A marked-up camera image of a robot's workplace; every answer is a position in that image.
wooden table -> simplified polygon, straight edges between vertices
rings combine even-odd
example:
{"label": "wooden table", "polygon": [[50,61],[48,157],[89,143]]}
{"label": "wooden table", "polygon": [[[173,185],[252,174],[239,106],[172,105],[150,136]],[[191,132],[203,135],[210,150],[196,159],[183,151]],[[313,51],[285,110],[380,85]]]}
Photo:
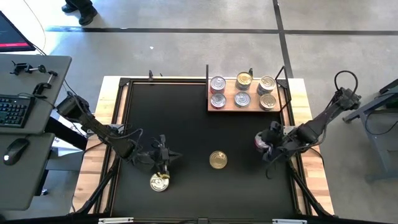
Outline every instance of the wooden table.
{"label": "wooden table", "polygon": [[[95,111],[95,116],[98,121],[103,124],[111,124],[113,110],[116,103],[116,95],[118,93],[119,80],[122,77],[108,76],[104,77],[101,91],[99,93],[98,104]],[[294,114],[295,124],[298,126],[302,123],[312,119],[310,105],[308,103],[307,92],[305,90],[304,80],[300,78],[289,79],[290,94],[292,95],[292,110]],[[123,88],[121,106],[118,114],[118,124],[121,124],[124,102],[127,95],[127,87]],[[87,148],[98,144],[100,140],[96,136],[89,138]],[[104,144],[95,147],[93,150],[88,151],[81,165],[78,182],[75,189],[75,196],[73,204],[78,210],[88,200],[93,191],[100,181],[101,168],[104,161],[106,146]],[[114,152],[112,152],[109,163],[112,163]],[[328,183],[326,180],[325,171],[323,169],[322,160],[313,151],[309,150],[302,154],[303,166],[305,171],[305,178],[307,186],[312,194],[322,204],[323,208],[329,213],[333,212],[331,198],[329,194]],[[303,202],[303,194],[296,184],[297,197],[302,213],[305,213]],[[101,202],[100,212],[102,212],[106,205],[106,200],[109,193],[109,183],[104,189],[103,198]]]}

gold can lid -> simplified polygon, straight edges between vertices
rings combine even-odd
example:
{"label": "gold can lid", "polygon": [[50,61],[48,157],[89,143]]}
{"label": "gold can lid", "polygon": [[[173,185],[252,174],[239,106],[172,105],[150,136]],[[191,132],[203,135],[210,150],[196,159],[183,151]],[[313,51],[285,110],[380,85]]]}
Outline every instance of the gold can lid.
{"label": "gold can lid", "polygon": [[252,82],[253,77],[248,72],[241,72],[236,77],[236,80],[242,85],[249,85]]}
{"label": "gold can lid", "polygon": [[214,151],[210,155],[210,165],[214,169],[222,169],[226,166],[228,159],[226,154],[221,151]]}
{"label": "gold can lid", "polygon": [[273,109],[276,104],[276,99],[271,94],[264,94],[260,97],[260,104],[265,109]]}
{"label": "gold can lid", "polygon": [[169,186],[169,178],[161,178],[157,174],[150,178],[150,187],[152,190],[162,192]]}

can lid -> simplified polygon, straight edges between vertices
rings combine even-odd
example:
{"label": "can lid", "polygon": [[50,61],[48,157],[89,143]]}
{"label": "can lid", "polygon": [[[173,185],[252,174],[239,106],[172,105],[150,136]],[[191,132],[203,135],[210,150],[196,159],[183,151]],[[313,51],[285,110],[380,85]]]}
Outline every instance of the can lid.
{"label": "can lid", "polygon": [[215,107],[222,107],[226,104],[226,98],[222,93],[215,93],[211,96],[210,103]]}
{"label": "can lid", "polygon": [[214,169],[224,168],[227,162],[228,158],[226,157],[226,154],[221,151],[214,151],[210,155],[210,165]]}
{"label": "can lid", "polygon": [[242,85],[249,85],[253,77],[248,72],[241,72],[236,77],[236,80]]}
{"label": "can lid", "polygon": [[272,77],[264,76],[260,79],[260,85],[265,90],[273,90],[276,86],[276,81]]}
{"label": "can lid", "polygon": [[210,86],[215,90],[222,90],[226,86],[226,81],[223,77],[213,77],[210,80]]}
{"label": "can lid", "polygon": [[235,95],[235,103],[241,106],[250,104],[250,95],[246,92],[240,91]]}
{"label": "can lid", "polygon": [[260,97],[260,104],[266,109],[273,109],[276,104],[276,99],[271,94],[264,94]]}
{"label": "can lid", "polygon": [[166,190],[168,186],[168,178],[161,178],[157,174],[152,175],[152,177],[150,178],[150,187],[157,192],[162,192]]}

computer mouse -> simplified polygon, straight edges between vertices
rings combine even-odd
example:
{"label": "computer mouse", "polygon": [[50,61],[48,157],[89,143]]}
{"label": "computer mouse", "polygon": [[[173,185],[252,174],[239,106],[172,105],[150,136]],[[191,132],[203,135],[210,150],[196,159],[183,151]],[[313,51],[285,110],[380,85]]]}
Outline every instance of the computer mouse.
{"label": "computer mouse", "polygon": [[18,162],[21,158],[22,153],[29,146],[29,140],[20,138],[13,141],[7,148],[2,161],[7,166],[12,166]]}

monitor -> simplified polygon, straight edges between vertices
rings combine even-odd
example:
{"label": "monitor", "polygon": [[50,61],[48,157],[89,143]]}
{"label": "monitor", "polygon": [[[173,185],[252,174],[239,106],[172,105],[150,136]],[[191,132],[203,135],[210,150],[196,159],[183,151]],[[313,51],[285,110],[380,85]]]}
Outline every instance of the monitor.
{"label": "monitor", "polygon": [[33,51],[34,46],[0,11],[0,52]]}

